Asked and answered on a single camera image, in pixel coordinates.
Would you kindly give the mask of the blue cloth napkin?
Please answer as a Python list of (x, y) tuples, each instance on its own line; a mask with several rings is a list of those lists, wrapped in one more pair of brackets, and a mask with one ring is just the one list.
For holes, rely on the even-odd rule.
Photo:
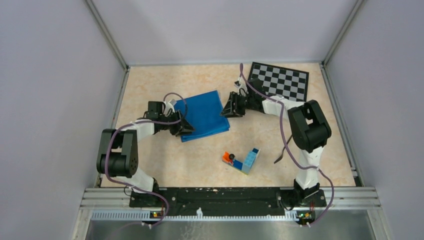
[(181, 136), (183, 143), (230, 130), (228, 119), (220, 115), (223, 105), (217, 90), (188, 97), (185, 101), (188, 107), (185, 119), (194, 127), (194, 132)]

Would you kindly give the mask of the colourful toy brick assembly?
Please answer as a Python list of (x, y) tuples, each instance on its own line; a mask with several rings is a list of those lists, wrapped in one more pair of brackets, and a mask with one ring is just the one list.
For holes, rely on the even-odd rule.
[(221, 160), (232, 166), (233, 168), (239, 170), (240, 172), (248, 175), (256, 161), (256, 159), (258, 158), (259, 154), (260, 154), (260, 149), (259, 148), (253, 148), (251, 151), (249, 151), (246, 155), (246, 157), (244, 158), (244, 160), (237, 160), (236, 156), (232, 153), (228, 153), (225, 152), (223, 154), (223, 156), (221, 157)]

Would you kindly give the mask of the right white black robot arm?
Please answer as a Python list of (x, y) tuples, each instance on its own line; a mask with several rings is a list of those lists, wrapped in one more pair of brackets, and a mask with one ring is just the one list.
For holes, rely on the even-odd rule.
[(293, 101), (278, 95), (267, 96), (258, 78), (245, 80), (240, 76), (235, 85), (237, 91), (230, 92), (220, 115), (236, 118), (244, 116), (246, 110), (254, 110), (289, 121), (292, 140), (300, 150), (298, 159), (293, 160), (299, 168), (293, 184), (293, 200), (299, 206), (307, 206), (320, 189), (319, 164), (324, 147), (332, 135), (319, 103), (315, 100)]

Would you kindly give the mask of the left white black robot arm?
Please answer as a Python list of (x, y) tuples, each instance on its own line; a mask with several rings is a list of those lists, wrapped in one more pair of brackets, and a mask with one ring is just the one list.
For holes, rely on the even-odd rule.
[(107, 128), (101, 133), (96, 169), (141, 194), (141, 200), (149, 207), (160, 202), (156, 180), (139, 168), (138, 143), (160, 131), (169, 131), (179, 137), (194, 132), (187, 121), (188, 104), (183, 110), (175, 109), (175, 100), (149, 101), (147, 111), (136, 121), (120, 128)]

